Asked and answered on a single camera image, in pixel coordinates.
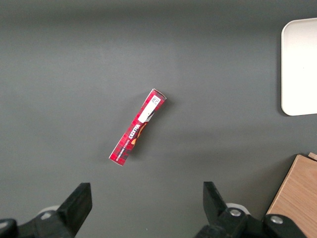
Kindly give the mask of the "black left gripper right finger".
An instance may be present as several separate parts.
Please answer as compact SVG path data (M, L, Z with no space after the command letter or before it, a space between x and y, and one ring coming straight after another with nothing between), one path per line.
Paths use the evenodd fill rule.
M257 220L241 208L229 207L213 182L203 184L203 207L208 225L197 238L305 238L302 230L288 217L265 215Z

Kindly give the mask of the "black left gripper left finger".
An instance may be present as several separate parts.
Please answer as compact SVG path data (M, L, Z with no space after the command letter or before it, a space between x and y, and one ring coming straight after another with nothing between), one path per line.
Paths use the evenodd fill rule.
M12 218L0 220L2 238L74 238L92 210L91 185L81 183L59 206L43 209L18 225Z

